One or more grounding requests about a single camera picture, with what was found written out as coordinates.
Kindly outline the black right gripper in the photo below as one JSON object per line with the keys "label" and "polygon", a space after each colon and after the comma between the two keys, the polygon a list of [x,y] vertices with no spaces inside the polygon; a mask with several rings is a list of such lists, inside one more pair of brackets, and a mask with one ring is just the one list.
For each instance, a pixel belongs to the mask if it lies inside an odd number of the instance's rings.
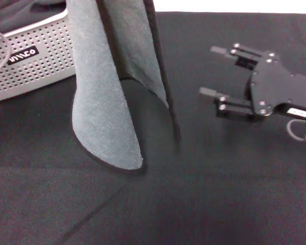
{"label": "black right gripper", "polygon": [[257,124],[262,117],[278,114],[306,121],[306,76],[287,70],[277,54],[239,43],[229,50],[212,46],[210,52],[236,66],[254,69],[250,77],[251,101],[199,88],[199,99],[215,106],[216,117]]}

